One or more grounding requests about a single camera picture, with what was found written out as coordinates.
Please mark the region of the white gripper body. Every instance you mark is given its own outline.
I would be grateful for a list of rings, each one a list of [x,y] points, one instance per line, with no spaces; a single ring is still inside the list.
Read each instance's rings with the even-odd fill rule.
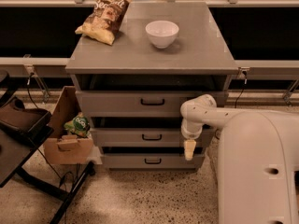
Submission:
[[[181,133],[185,139],[197,139],[203,131],[202,123],[195,123],[183,119],[181,123]]]

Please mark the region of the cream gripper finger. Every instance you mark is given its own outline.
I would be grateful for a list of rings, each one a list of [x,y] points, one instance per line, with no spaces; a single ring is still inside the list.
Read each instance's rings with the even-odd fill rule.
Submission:
[[[184,141],[184,157],[185,157],[186,161],[192,160],[195,147],[196,147],[195,140],[185,140]]]

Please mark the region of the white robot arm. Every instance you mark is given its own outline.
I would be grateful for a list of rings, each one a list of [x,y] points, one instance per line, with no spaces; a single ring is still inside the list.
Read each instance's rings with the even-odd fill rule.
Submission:
[[[221,131],[218,148],[219,224],[299,224],[299,115],[222,108],[209,95],[180,108],[185,159],[202,127]]]

